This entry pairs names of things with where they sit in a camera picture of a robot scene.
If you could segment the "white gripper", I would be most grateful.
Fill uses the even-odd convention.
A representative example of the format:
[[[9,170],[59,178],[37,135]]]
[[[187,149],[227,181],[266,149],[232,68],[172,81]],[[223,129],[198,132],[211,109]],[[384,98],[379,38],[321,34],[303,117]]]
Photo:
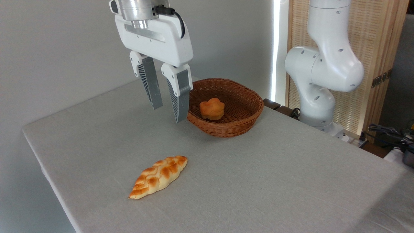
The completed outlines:
[[[134,74],[141,79],[153,109],[163,106],[154,58],[165,62],[161,71],[167,79],[175,121],[179,123],[185,120],[190,91],[193,89],[187,63],[193,59],[193,50],[188,32],[180,38],[180,20],[160,15],[148,20],[148,28],[134,28],[131,22],[116,14],[115,23],[122,43],[131,50],[130,61]]]

